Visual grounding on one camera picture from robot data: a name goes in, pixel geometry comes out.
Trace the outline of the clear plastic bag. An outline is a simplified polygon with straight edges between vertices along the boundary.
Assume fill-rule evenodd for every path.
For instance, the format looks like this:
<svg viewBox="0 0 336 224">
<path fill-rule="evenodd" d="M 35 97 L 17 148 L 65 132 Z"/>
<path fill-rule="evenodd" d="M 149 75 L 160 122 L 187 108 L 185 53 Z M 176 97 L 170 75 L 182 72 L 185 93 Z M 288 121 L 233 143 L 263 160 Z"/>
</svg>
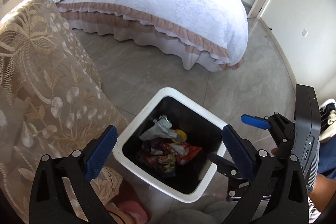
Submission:
<svg viewBox="0 0 336 224">
<path fill-rule="evenodd" d="M 166 115 L 161 115 L 159 120 L 154 119 L 154 126 L 145 131 L 139 138 L 142 141 L 153 140 L 155 138 L 173 139 L 177 133 L 171 129 L 172 124 Z"/>
</svg>

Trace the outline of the red instant noodle bag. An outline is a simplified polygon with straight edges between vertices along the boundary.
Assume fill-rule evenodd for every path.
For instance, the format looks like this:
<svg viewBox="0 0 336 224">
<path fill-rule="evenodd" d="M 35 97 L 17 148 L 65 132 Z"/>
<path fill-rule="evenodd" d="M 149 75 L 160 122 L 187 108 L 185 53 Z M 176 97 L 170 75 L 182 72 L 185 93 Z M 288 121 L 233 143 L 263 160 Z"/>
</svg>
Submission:
<svg viewBox="0 0 336 224">
<path fill-rule="evenodd" d="M 184 165 L 202 151 L 201 147 L 192 146 L 189 143 L 170 143 L 165 145 L 165 150 L 172 154 L 178 164 Z"/>
</svg>

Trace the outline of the white square trash bin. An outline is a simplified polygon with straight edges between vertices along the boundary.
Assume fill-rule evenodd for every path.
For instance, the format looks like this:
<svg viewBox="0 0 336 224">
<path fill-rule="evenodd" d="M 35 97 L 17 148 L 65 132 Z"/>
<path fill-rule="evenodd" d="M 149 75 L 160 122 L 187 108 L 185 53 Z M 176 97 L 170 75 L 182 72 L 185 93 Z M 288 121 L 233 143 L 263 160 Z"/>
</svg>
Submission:
<svg viewBox="0 0 336 224">
<path fill-rule="evenodd" d="M 118 137 L 114 158 L 174 199 L 200 199 L 223 156 L 226 122 L 173 88 L 162 88 Z"/>
</svg>

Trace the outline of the white sneaker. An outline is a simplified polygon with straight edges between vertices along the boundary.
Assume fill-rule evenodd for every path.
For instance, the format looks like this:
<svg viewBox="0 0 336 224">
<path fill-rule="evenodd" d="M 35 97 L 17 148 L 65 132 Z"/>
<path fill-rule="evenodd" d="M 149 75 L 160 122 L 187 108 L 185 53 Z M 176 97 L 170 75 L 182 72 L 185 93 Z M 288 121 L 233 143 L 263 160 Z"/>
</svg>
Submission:
<svg viewBox="0 0 336 224">
<path fill-rule="evenodd" d="M 321 132 L 319 141 L 326 143 L 335 137 L 335 99 L 330 98 L 319 106 L 321 114 Z"/>
</svg>

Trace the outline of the black bin liner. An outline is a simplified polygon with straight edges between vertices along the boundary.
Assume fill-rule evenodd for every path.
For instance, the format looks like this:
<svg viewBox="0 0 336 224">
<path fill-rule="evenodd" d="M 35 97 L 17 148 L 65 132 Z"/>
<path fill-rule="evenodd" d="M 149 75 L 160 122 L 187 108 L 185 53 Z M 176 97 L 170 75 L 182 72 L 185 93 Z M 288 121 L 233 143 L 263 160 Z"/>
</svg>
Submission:
<svg viewBox="0 0 336 224">
<path fill-rule="evenodd" d="M 201 183 L 221 129 L 173 97 L 163 98 L 123 145 L 127 159 L 172 189 L 191 194 Z"/>
</svg>

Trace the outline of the pink slipper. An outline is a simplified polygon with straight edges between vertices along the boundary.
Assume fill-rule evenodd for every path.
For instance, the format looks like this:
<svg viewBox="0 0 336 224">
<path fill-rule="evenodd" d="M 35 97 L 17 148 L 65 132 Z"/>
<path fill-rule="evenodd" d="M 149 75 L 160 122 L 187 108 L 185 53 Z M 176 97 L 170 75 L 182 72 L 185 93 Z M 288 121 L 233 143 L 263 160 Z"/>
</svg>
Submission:
<svg viewBox="0 0 336 224">
<path fill-rule="evenodd" d="M 122 181 L 117 196 L 105 207 L 117 223 L 148 223 L 151 220 L 150 211 L 126 180 Z"/>
</svg>

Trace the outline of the embroidered beige tablecloth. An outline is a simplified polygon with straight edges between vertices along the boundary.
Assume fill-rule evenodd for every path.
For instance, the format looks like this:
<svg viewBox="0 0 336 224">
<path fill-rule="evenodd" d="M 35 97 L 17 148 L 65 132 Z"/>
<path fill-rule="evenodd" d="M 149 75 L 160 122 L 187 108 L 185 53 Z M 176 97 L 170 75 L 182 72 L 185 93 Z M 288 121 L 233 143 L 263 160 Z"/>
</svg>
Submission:
<svg viewBox="0 0 336 224">
<path fill-rule="evenodd" d="M 1 19 L 1 190 L 21 220 L 41 157 L 83 149 L 108 125 L 127 121 L 54 1 L 22 1 Z"/>
</svg>

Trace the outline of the bed with lavender quilt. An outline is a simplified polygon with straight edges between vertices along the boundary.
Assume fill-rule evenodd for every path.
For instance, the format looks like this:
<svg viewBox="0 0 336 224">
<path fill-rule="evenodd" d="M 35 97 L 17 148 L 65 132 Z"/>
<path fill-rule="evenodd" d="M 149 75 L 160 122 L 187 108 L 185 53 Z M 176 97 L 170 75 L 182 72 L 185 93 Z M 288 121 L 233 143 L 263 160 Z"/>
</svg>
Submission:
<svg viewBox="0 0 336 224">
<path fill-rule="evenodd" d="M 53 0 L 61 12 L 100 12 L 122 16 L 174 35 L 210 54 L 221 68 L 237 68 L 248 43 L 241 0 Z"/>
</svg>

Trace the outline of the white wall socket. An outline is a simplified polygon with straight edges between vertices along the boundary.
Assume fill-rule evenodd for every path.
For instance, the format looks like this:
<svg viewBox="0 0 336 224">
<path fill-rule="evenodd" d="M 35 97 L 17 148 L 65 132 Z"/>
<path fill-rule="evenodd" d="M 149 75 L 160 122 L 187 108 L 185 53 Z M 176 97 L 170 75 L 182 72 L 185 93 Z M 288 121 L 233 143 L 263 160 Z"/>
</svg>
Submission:
<svg viewBox="0 0 336 224">
<path fill-rule="evenodd" d="M 303 36 L 303 37 L 306 37 L 306 36 L 307 36 L 307 34 L 308 34 L 307 30 L 306 30 L 306 29 L 304 29 L 304 30 L 302 31 L 302 36 Z"/>
</svg>

